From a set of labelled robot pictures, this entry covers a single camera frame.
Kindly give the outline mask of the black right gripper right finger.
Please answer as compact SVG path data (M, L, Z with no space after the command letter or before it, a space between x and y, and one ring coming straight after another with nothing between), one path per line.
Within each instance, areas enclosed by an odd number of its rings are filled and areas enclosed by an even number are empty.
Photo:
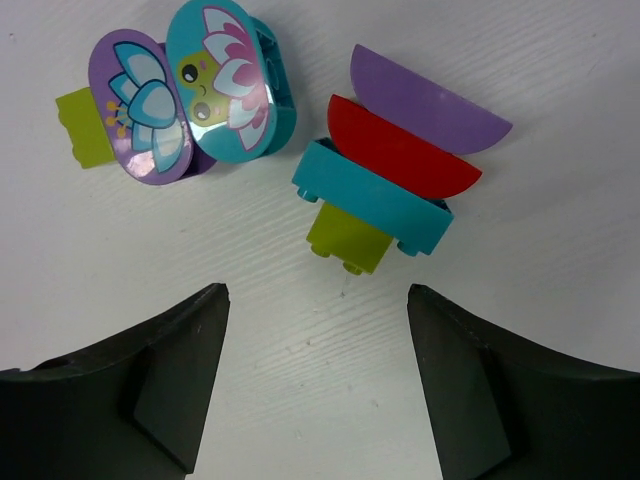
M413 285L407 313L446 479L635 479L639 376L532 342Z

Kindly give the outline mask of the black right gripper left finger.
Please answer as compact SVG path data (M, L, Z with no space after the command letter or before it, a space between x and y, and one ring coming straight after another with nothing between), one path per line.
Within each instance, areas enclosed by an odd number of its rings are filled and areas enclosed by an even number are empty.
M169 310L1 374L5 479L183 479L195 471L230 299L211 284Z

